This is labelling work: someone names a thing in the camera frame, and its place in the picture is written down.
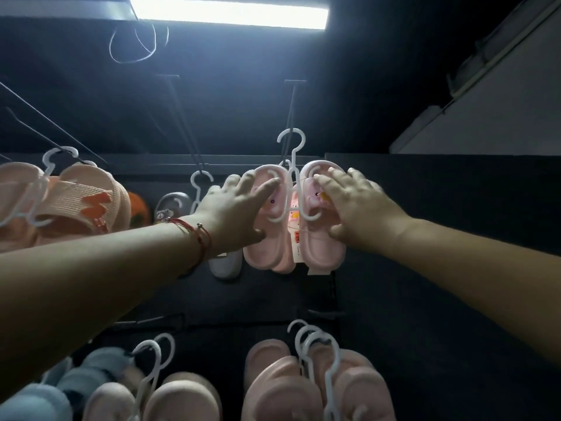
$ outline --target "dark ceiling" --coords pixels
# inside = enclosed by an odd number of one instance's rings
[[[445,76],[521,0],[330,0],[326,32],[156,24],[157,52],[134,24],[1,19],[0,80],[99,153],[186,153],[158,74],[179,75],[182,108],[204,154],[277,154],[291,88],[303,154],[387,152],[430,104],[450,99]],[[169,43],[164,47],[166,25]],[[151,48],[152,29],[136,25]],[[59,144],[72,143],[7,91],[10,106]],[[162,134],[155,126],[156,121]],[[0,152],[49,148],[0,109]]]

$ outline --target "hand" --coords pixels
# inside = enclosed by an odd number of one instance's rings
[[[349,247],[390,256],[397,238],[414,222],[382,188],[353,168],[330,168],[315,181],[333,201],[341,224],[329,235]]]
[[[257,212],[277,188],[280,179],[272,178],[252,193],[254,182],[253,170],[242,177],[228,176],[224,186],[212,186],[197,211],[184,218],[190,225],[202,224],[212,236],[209,257],[237,251],[265,238],[265,232],[253,229],[253,224]]]

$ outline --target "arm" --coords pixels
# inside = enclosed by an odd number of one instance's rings
[[[209,231],[209,256],[263,239],[253,222],[278,180],[251,194],[254,180],[252,172],[229,176],[183,218]],[[199,255],[195,235],[172,223],[0,255],[0,402],[188,271]]]
[[[316,180],[341,218],[333,238],[415,270],[561,365],[560,257],[413,219],[357,170],[330,175]]]

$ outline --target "ceiling light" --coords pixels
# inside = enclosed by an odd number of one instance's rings
[[[131,0],[138,19],[324,30],[329,9],[210,0]]]

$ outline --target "red string bracelet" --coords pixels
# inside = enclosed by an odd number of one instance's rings
[[[174,223],[175,225],[182,226],[188,232],[193,232],[196,235],[197,241],[199,242],[199,246],[201,247],[201,254],[199,256],[199,261],[197,261],[197,263],[191,269],[191,270],[194,270],[204,261],[205,254],[207,253],[208,248],[210,248],[210,246],[212,245],[212,236],[210,235],[208,230],[206,230],[204,228],[204,226],[200,223],[197,223],[197,229],[195,229],[193,226],[191,226],[185,220],[182,220],[180,218],[169,218],[168,217],[164,221],[167,222],[167,223]],[[205,244],[205,241],[202,239],[199,230],[203,230],[207,234],[207,237],[208,237],[208,240],[209,240],[209,243],[207,245]]]

